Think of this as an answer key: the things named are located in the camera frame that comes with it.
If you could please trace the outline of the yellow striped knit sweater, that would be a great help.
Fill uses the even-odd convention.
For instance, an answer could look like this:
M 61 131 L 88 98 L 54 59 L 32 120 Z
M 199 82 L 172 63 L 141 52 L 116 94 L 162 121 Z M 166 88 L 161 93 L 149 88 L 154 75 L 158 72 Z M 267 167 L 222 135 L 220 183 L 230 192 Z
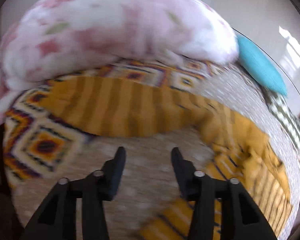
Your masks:
M 127 79 L 75 76 L 51 82 L 38 105 L 84 132 L 103 137 L 147 137 L 194 126 L 215 152 L 213 178 L 236 177 L 278 236 L 292 211 L 284 164 L 269 137 L 250 119 L 206 97 Z

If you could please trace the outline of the colourful geometric patterned blanket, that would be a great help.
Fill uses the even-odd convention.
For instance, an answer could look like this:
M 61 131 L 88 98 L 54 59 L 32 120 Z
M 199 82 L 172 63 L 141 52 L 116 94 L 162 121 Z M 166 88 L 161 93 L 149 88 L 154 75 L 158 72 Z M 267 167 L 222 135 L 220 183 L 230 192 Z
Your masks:
M 225 70 L 226 65 L 187 58 L 179 67 L 157 61 L 120 60 L 62 75 L 24 92 L 6 112 L 4 163 L 10 185 L 55 175 L 83 150 L 89 140 L 99 136 L 67 124 L 38 105 L 39 97 L 50 90 L 51 82 L 75 76 L 108 77 L 200 95 L 203 82 Z

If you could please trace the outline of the beige heart quilted bedspread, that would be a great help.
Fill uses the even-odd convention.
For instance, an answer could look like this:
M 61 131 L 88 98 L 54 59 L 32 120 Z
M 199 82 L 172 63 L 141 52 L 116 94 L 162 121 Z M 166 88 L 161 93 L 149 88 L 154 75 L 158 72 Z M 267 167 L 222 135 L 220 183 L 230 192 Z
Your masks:
M 279 235 L 279 239 L 287 239 L 300 202 L 300 150 L 269 111 L 260 86 L 241 67 L 233 65 L 205 80 L 202 95 L 238 111 L 269 135 L 271 147 L 285 165 L 290 186 L 293 208 Z M 187 127 L 140 139 L 94 139 L 62 174 L 71 179 L 87 175 L 110 157 L 117 146 L 126 148 L 127 162 L 118 195 L 106 205 L 112 239 L 135 239 L 143 224 L 177 198 L 178 185 L 170 163 L 172 148 L 179 147 L 197 168 L 203 168 L 213 158 L 212 150 L 200 141 L 194 129 Z

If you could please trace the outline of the olive white-spotted bolster pillow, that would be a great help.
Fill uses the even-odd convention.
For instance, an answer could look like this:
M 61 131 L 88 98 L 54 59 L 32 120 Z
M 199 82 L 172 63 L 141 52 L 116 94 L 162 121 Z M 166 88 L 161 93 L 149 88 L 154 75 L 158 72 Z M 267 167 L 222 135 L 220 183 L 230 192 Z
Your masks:
M 266 88 L 261 90 L 270 113 L 279 121 L 294 146 L 300 150 L 300 119 L 292 113 L 283 95 Z

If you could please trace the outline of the turquoise pillow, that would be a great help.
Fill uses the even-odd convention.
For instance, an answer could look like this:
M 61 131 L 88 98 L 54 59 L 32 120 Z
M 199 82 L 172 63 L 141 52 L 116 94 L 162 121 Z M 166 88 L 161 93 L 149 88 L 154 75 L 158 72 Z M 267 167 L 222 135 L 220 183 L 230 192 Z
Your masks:
M 248 38 L 237 37 L 239 62 L 254 80 L 268 90 L 287 96 L 283 78 L 264 53 Z

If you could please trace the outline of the pink floral duvet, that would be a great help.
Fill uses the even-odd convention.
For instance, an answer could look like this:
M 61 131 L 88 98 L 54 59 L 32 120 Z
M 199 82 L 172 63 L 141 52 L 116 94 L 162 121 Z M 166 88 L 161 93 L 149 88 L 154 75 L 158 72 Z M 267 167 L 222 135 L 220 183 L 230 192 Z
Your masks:
M 0 124 L 18 95 L 118 59 L 237 60 L 237 37 L 201 0 L 39 0 L 0 42 Z

